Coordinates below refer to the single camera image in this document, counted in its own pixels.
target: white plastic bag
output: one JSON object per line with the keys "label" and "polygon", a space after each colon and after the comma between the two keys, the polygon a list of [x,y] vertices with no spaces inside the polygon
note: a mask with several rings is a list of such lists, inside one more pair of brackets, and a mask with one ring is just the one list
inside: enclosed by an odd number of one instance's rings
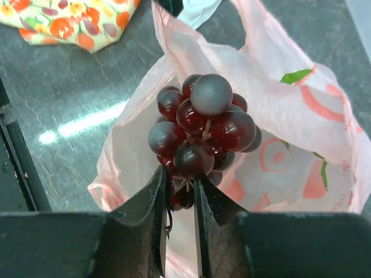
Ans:
{"label": "white plastic bag", "polygon": [[[120,115],[89,186],[112,210],[148,182],[158,166],[148,132],[160,117],[157,91],[191,74],[216,72],[244,96],[263,131],[260,148],[240,154],[219,188],[251,211],[360,213],[371,186],[371,144],[331,70],[313,63],[259,0],[232,0],[246,31],[236,50],[213,45],[161,7],[152,6],[165,55],[150,69]],[[285,74],[312,69],[287,85]],[[193,211],[174,213],[167,277],[197,277]]]}

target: cloth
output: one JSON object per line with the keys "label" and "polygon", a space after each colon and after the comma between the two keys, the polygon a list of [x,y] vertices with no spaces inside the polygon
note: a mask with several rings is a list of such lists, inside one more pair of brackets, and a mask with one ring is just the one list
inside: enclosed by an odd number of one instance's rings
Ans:
{"label": "cloth", "polygon": [[[0,4],[0,23],[19,28],[30,45],[73,43],[94,53],[120,39],[140,2],[9,0]],[[185,0],[179,18],[198,28],[220,2]]]}

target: grape cluster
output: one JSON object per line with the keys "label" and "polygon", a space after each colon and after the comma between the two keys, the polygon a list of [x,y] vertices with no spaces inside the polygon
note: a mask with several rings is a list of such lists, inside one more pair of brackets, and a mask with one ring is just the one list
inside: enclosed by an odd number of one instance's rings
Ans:
{"label": "grape cluster", "polygon": [[235,153],[252,152],[261,143],[246,100],[218,74],[193,74],[181,90],[166,86],[157,103],[162,116],[148,142],[171,177],[167,196],[172,211],[193,206],[193,179],[206,174],[218,186]]}

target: grape stem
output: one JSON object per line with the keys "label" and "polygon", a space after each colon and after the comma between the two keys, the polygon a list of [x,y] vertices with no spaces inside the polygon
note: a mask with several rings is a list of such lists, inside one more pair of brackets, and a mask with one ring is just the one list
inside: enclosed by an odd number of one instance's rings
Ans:
{"label": "grape stem", "polygon": [[178,185],[174,191],[173,191],[173,194],[171,195],[171,198],[176,194],[178,193],[179,190],[181,190],[183,188],[183,186],[185,186],[185,188],[187,188],[187,192],[189,192],[191,190],[191,187],[192,188],[195,188],[193,182],[187,178],[184,178],[182,176],[175,176],[173,177],[175,180],[180,180],[181,183],[180,185]]}
{"label": "grape stem", "polygon": [[169,216],[169,226],[166,227],[166,235],[168,236],[168,239],[170,239],[170,232],[173,229],[173,216],[169,208],[168,208],[168,216]]}
{"label": "grape stem", "polygon": [[206,122],[205,130],[202,133],[202,139],[205,141],[211,138],[210,127],[211,127],[211,120],[208,120]]}

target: gray floor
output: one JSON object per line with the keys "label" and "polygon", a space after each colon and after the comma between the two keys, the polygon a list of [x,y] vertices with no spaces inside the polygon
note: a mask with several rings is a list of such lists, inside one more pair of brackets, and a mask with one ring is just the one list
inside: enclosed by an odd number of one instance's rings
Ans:
{"label": "gray floor", "polygon": [[[344,0],[264,3],[314,61],[336,73],[369,135],[371,66]],[[200,31],[214,43],[244,43],[228,1]],[[86,187],[96,176],[103,142],[123,103],[163,54],[150,2],[142,1],[118,43],[94,55],[69,45],[29,46],[4,25],[0,34],[0,76],[52,208],[98,210]]]}

